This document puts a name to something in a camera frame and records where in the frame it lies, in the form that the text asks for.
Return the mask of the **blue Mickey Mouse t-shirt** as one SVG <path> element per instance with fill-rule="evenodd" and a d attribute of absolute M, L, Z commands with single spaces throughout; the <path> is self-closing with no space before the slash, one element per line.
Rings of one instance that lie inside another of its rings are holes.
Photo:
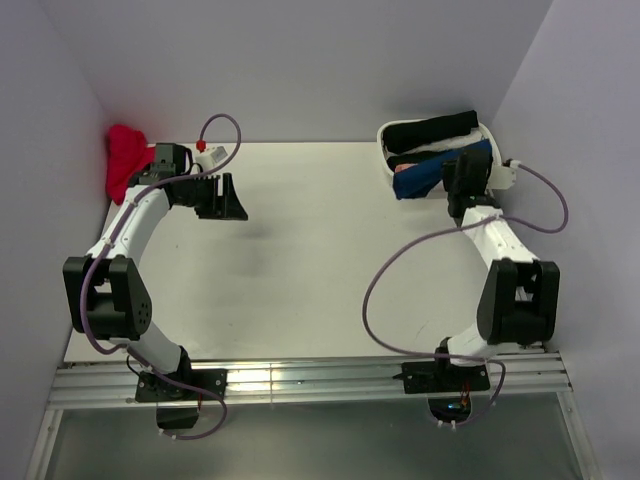
<path fill-rule="evenodd" d="M 488 150 L 492 154 L 490 142 L 488 140 L 482 140 L 457 150 L 448 150 L 447 154 L 427 162 L 416 164 L 414 167 L 400 173 L 395 174 L 393 172 L 392 189 L 396 199 L 405 200 L 426 197 L 443 181 L 442 166 L 444 162 L 456 158 L 467 148 Z"/>

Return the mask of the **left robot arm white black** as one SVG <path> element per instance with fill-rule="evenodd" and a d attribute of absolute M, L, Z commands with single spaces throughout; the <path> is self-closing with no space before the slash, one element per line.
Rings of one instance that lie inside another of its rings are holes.
<path fill-rule="evenodd" d="M 151 163 L 128 181 L 124 202 L 100 240 L 83 256 L 63 265 L 72 325 L 107 356 L 119 350 L 140 362 L 172 399 L 195 386 L 186 349 L 171 341 L 153 320 L 150 294 L 138 264 L 156 227 L 174 207 L 202 220 L 246 221 L 233 177 L 218 163 L 194 171 L 192 151 L 161 143 Z"/>

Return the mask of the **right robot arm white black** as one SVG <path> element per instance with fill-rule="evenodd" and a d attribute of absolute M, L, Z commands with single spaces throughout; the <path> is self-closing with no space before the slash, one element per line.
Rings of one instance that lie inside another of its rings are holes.
<path fill-rule="evenodd" d="M 452 390 L 480 364 L 515 346 L 554 334 L 560 269 L 532 253 L 510 227 L 489 191 L 490 154 L 468 149 L 443 166 L 448 213 L 472 241 L 487 268 L 475 320 L 442 342 L 449 356 L 433 365 L 435 383 Z"/>

